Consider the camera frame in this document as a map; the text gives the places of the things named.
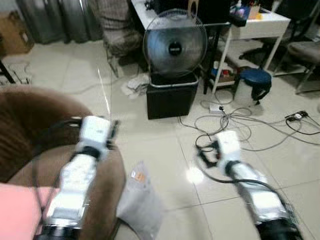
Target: fan motor hub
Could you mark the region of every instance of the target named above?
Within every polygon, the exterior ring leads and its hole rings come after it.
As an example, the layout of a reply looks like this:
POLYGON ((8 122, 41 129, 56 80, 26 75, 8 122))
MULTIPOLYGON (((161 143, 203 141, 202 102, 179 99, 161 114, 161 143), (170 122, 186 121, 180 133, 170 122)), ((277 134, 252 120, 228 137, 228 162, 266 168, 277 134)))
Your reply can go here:
POLYGON ((179 42, 174 41, 174 42, 170 43, 168 50, 169 50, 170 55, 178 56, 182 52, 182 46, 179 42))

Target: cardboard box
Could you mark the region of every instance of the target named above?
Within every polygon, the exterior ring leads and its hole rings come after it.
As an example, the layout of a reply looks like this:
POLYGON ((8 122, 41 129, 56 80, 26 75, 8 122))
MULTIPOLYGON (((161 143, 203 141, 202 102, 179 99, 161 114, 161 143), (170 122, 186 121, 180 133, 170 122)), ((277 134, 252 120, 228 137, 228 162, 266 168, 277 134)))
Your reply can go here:
POLYGON ((0 33, 0 58, 4 57, 6 55, 6 51, 4 48, 4 39, 0 33))
POLYGON ((17 11, 0 13, 0 34, 6 55, 26 54, 35 44, 17 11))

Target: plastic bag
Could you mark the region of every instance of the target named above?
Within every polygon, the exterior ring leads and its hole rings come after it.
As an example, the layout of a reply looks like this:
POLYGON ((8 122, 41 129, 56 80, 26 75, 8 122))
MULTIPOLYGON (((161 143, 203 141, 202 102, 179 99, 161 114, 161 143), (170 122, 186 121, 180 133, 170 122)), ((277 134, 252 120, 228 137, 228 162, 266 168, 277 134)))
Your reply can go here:
POLYGON ((139 162, 125 184, 116 216, 125 221, 141 240, 154 240, 160 230, 163 210, 147 168, 143 162, 139 162))

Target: power strip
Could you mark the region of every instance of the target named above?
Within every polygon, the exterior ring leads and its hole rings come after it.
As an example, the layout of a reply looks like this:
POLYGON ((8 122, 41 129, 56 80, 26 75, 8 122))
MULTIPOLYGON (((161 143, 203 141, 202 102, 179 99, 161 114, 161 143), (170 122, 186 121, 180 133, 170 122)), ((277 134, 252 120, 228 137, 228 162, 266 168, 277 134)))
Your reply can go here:
POLYGON ((298 111, 294 114, 288 115, 286 117, 284 117, 286 120, 288 120, 289 122, 294 122, 294 121, 300 121, 303 118, 308 117, 308 113, 305 110, 302 111, 298 111))
POLYGON ((224 107, 214 103, 210 103, 209 112, 214 115, 224 115, 224 107))

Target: black chair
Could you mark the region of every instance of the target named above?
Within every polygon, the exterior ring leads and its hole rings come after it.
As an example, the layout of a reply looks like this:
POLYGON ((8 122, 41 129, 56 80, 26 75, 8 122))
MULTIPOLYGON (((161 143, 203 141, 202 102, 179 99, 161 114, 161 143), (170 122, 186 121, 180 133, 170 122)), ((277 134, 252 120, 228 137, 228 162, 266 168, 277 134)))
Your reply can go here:
MULTIPOLYGON (((280 46, 286 46, 291 42, 297 42, 303 39, 310 27, 310 24, 312 23, 315 13, 317 12, 317 7, 319 7, 319 0, 282 0, 275 12, 291 19, 291 22, 282 37, 280 46)), ((259 40, 263 42, 263 46, 261 48, 246 51, 239 57, 239 59, 247 59, 249 56, 265 53, 262 61, 260 62, 260 67, 262 67, 267 60, 276 39, 274 37, 268 37, 261 38, 259 40)))
POLYGON ((296 86, 295 93, 300 94, 303 92, 320 91, 320 79, 318 76, 316 76, 316 81, 318 81, 319 84, 316 85, 316 88, 304 89, 310 76, 314 73, 316 67, 320 65, 320 41, 299 41, 288 44, 286 54, 282 57, 278 67, 274 70, 274 76, 276 76, 278 68, 287 57, 289 57, 291 61, 306 67, 304 78, 296 86))

